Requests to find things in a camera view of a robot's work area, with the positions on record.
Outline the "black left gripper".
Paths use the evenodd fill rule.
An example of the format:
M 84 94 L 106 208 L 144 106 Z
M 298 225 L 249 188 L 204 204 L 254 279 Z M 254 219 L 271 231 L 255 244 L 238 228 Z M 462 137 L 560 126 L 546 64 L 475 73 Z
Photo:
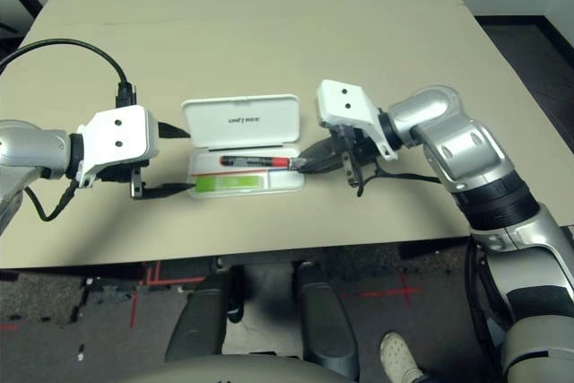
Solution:
M 162 139 L 188 139 L 190 134 L 179 127 L 165 122 L 158 123 L 159 138 Z M 146 187 L 142 178 L 142 169 L 148 167 L 150 162 L 136 161 L 108 166 L 97 174 L 102 182 L 128 183 L 130 196 L 133 199 L 166 198 L 178 193 L 188 191 L 195 187 L 193 183 L 164 183 L 157 187 Z

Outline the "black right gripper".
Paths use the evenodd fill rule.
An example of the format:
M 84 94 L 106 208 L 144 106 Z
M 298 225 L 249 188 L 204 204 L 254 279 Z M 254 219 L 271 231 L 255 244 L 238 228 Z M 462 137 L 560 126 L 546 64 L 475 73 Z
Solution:
M 366 179 L 362 169 L 374 167 L 374 174 L 381 172 L 378 147 L 362 130 L 350 126 L 336 126 L 330 138 L 315 142 L 300 153 L 307 162 L 299 167 L 303 174 L 325 174 L 343 169 L 351 187 L 363 187 Z

